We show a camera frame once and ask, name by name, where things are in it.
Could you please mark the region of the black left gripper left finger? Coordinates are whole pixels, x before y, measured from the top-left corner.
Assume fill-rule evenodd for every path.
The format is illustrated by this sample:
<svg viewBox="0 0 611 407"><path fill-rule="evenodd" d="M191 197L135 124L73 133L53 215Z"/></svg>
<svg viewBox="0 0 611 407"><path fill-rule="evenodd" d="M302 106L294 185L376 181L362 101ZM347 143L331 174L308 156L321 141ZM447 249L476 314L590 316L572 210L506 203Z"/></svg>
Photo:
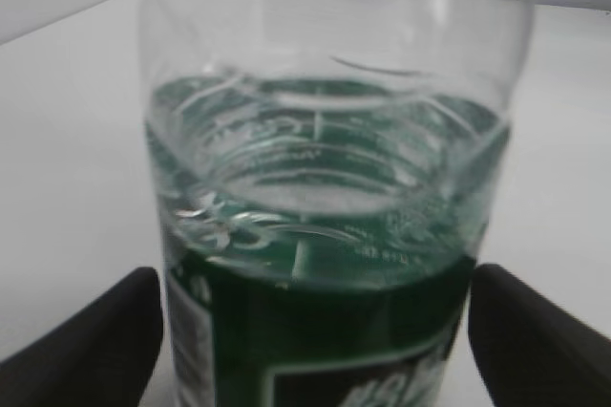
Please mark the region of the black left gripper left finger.
<svg viewBox="0 0 611 407"><path fill-rule="evenodd" d="M137 406L161 349L160 284L134 269L1 363L4 406Z"/></svg>

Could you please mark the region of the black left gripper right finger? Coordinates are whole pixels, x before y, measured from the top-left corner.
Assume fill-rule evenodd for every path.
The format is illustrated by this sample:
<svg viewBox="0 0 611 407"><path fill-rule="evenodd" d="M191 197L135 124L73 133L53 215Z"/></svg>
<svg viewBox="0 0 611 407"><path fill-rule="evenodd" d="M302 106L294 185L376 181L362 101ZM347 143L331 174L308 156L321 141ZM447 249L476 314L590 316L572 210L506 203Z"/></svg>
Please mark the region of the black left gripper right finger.
<svg viewBox="0 0 611 407"><path fill-rule="evenodd" d="M497 264L474 271L474 361L495 406L607 406L610 340Z"/></svg>

